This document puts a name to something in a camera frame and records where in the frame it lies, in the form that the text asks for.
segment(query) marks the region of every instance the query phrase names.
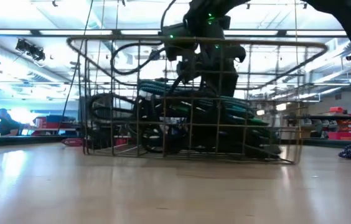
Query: wooden floor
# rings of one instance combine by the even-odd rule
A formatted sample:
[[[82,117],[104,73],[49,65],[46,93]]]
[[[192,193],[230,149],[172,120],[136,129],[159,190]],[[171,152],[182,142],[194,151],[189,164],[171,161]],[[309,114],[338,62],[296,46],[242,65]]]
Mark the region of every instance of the wooden floor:
[[[0,154],[0,224],[351,224],[351,161],[340,149],[305,147],[298,166],[12,150]]]

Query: wire basket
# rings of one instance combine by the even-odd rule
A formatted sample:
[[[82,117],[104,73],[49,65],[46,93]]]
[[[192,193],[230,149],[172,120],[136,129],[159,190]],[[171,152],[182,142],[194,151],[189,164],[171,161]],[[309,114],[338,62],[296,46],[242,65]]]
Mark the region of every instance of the wire basket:
[[[244,68],[238,69],[236,98],[202,91],[203,78],[180,83],[166,58],[162,58],[166,61],[161,62],[162,67],[155,67],[155,71],[161,71],[161,78],[145,78],[144,69],[147,68],[142,68],[127,80],[116,75],[113,69],[106,68],[107,63],[90,56],[90,46],[108,41],[113,47],[115,42],[122,41],[141,44],[171,42],[174,39],[84,35],[67,40],[69,47],[79,54],[78,61],[82,64],[77,72],[80,131],[83,133],[85,154],[228,162],[299,162],[305,130],[300,125],[289,127],[282,117],[285,111],[296,115],[304,113],[304,100],[300,96],[309,91],[307,83],[310,79],[304,68],[326,52],[325,45],[263,40],[176,39],[188,44],[215,44],[220,51],[223,46],[244,46],[246,60],[240,64]],[[264,57],[270,58],[266,62],[272,64],[271,69],[253,69],[262,67],[262,62],[254,63],[253,60],[255,55],[261,54],[260,49],[268,49]],[[138,47],[138,65],[144,63],[141,51]],[[291,66],[283,63],[283,52],[295,52],[297,62]],[[213,73],[220,80],[227,75],[225,71],[194,72]],[[94,77],[98,73],[108,79],[98,82]],[[258,82],[257,77],[268,79]],[[277,86],[285,79],[294,79],[294,86],[279,90]],[[286,99],[276,97],[286,93]]]

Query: wall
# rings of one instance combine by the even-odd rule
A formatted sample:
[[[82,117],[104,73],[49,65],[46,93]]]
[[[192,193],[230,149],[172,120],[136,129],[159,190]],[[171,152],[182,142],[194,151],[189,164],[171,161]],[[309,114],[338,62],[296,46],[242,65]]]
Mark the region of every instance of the wall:
[[[351,113],[351,91],[343,91],[341,94],[341,100],[335,100],[335,94],[330,94],[323,98],[321,96],[321,102],[310,105],[308,107],[308,113],[311,115],[326,113],[329,112],[329,109],[333,106],[341,106],[343,109],[347,110],[348,113]]]

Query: ceiling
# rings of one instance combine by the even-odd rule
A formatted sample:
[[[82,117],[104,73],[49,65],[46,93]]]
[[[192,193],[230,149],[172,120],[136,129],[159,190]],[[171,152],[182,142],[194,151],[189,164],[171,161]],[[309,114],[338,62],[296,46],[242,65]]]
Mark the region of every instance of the ceiling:
[[[125,6],[121,1],[93,1],[89,19],[91,0],[0,0],[0,90],[2,98],[66,98],[73,77],[74,63],[77,53],[71,50],[66,39],[70,35],[109,34],[112,30],[121,30],[122,34],[149,35],[157,33],[160,28],[162,12],[170,0],[127,0]],[[187,12],[188,0],[178,0],[166,15],[164,25],[172,25],[182,21]],[[236,97],[260,93],[277,93],[288,95],[302,82],[351,82],[351,62],[344,60],[341,53],[349,43],[342,38],[343,31],[337,20],[329,15],[305,6],[302,1],[295,0],[252,0],[250,5],[242,5],[232,9],[228,15],[232,17],[231,30],[226,31],[228,39],[240,40],[282,40],[289,42],[320,42],[328,46],[329,51],[321,58],[302,67],[299,72],[306,74],[301,80],[284,78],[277,83],[260,90],[237,91]],[[44,49],[46,59],[33,62],[15,49],[17,41],[25,39],[31,44]],[[129,44],[131,41],[89,41],[87,55],[105,70],[110,70],[111,45],[115,48]],[[243,45],[248,52],[243,63],[236,63],[237,70],[242,73],[274,73],[284,72],[308,58],[318,54],[317,47],[286,47],[282,45]],[[143,63],[152,47],[130,47],[122,50],[116,58],[116,68],[130,70],[138,63]],[[81,71],[84,71],[84,59],[81,59]],[[161,78],[166,67],[175,70],[177,62],[165,60],[152,61],[140,74],[118,76],[124,82],[135,82],[140,78]],[[342,71],[339,75],[329,75]],[[90,67],[90,80],[100,82],[100,88],[111,78],[94,67]],[[174,72],[166,74],[170,78]],[[250,77],[250,85],[259,85],[271,80],[273,76],[255,75]],[[238,87],[247,86],[248,75],[240,75]],[[329,86],[310,88],[309,94],[327,91]],[[132,90],[119,93],[128,95]],[[78,89],[73,88],[71,98],[78,98]]]

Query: person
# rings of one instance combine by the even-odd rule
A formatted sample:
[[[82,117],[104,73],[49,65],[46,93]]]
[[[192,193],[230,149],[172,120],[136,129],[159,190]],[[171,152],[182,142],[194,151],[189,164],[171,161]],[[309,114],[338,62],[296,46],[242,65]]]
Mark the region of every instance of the person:
[[[7,109],[0,109],[0,135],[17,136],[20,124],[14,121],[8,114]]]

